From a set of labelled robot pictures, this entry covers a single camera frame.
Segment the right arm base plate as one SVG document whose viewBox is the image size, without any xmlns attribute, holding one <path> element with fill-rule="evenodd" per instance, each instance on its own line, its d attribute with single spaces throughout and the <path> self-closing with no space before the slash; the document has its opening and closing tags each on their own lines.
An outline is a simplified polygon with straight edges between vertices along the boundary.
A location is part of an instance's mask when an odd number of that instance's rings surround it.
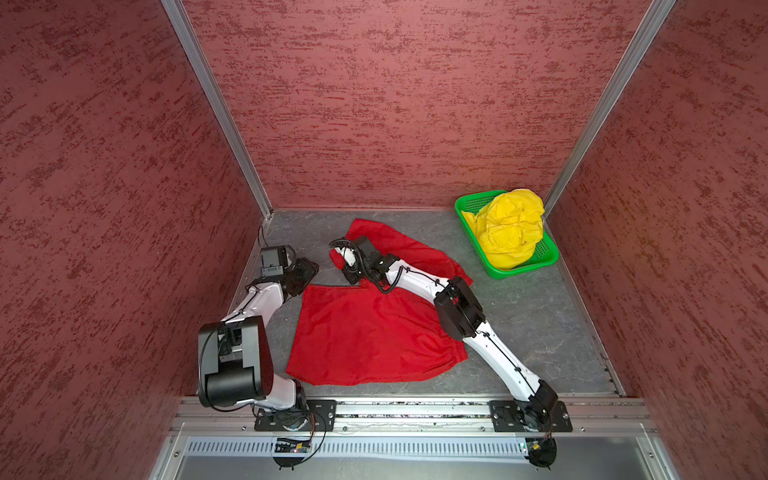
<svg viewBox="0 0 768 480">
<path fill-rule="evenodd" d="M 553 407 L 532 403 L 493 400 L 488 402 L 495 432 L 570 433 L 573 426 L 566 406 L 556 401 Z"/>
</svg>

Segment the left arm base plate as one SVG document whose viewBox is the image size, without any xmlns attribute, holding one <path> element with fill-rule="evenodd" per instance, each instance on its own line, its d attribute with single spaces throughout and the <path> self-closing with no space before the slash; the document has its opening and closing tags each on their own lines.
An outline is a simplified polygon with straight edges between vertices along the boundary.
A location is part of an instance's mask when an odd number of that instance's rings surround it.
<svg viewBox="0 0 768 480">
<path fill-rule="evenodd" d="M 321 433 L 334 429 L 337 402 L 335 400 L 299 399 L 286 410 L 258 408 L 254 422 L 257 432 Z"/>
</svg>

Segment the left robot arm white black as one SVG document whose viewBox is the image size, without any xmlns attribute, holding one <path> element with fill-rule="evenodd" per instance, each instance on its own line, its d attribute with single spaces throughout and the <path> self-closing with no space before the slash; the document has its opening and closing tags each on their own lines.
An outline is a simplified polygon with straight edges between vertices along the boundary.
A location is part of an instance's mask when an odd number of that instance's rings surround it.
<svg viewBox="0 0 768 480">
<path fill-rule="evenodd" d="M 275 372 L 266 329 L 318 271 L 315 262 L 299 257 L 290 245 L 261 252 L 261 276 L 246 286 L 245 298 L 228 316 L 199 330 L 197 396 L 202 406 L 222 413 L 248 406 L 283 416 L 308 413 L 301 384 Z"/>
</svg>

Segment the green plastic basket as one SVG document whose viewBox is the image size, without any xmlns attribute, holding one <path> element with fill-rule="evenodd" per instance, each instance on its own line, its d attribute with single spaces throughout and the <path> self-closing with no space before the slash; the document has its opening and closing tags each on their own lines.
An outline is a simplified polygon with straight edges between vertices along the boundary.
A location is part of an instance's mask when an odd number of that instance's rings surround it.
<svg viewBox="0 0 768 480">
<path fill-rule="evenodd" d="M 461 227 L 463 228 L 474 252 L 478 256 L 480 262 L 483 264 L 483 267 L 486 273 L 493 279 L 503 279 L 503 278 L 514 276 L 514 275 L 535 271 L 543 267 L 551 266 L 555 264 L 559 259 L 558 247 L 555 245 L 550 235 L 546 232 L 544 227 L 544 219 L 543 219 L 544 237 L 542 241 L 538 243 L 534 256 L 530 260 L 528 260 L 527 262 L 521 264 L 520 266 L 512 270 L 497 270 L 489 265 L 487 259 L 485 258 L 485 255 L 481 252 L 474 236 L 469 231 L 469 228 L 466 222 L 459 215 L 458 210 L 460 207 L 469 206 L 471 211 L 476 212 L 480 207 L 485 205 L 487 202 L 493 199 L 496 195 L 499 195 L 505 192 L 510 192 L 510 191 L 492 190 L 487 192 L 468 194 L 468 195 L 459 197 L 454 202 L 454 210 L 461 223 Z"/>
</svg>

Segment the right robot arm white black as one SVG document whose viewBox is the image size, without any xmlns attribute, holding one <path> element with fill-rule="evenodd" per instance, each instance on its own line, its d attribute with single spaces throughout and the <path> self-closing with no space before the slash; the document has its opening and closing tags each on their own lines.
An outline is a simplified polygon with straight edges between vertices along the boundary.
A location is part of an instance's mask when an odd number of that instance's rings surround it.
<svg viewBox="0 0 768 480">
<path fill-rule="evenodd" d="M 557 393 L 504 344 L 462 277 L 441 277 L 393 254 L 384 255 L 365 236 L 336 239 L 330 248 L 343 259 L 342 272 L 349 283 L 365 279 L 382 294 L 402 289 L 432 303 L 443 331 L 471 347 L 502 380 L 525 429 L 546 431 L 555 426 Z"/>
</svg>

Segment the red shorts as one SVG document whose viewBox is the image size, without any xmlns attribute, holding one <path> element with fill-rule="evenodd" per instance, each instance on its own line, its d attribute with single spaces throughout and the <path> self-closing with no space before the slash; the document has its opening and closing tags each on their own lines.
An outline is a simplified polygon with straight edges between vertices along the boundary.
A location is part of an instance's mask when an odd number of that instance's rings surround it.
<svg viewBox="0 0 768 480">
<path fill-rule="evenodd" d="M 286 371 L 315 386 L 417 382 L 467 357 L 432 302 L 402 288 L 382 294 L 364 280 L 306 288 Z"/>
</svg>

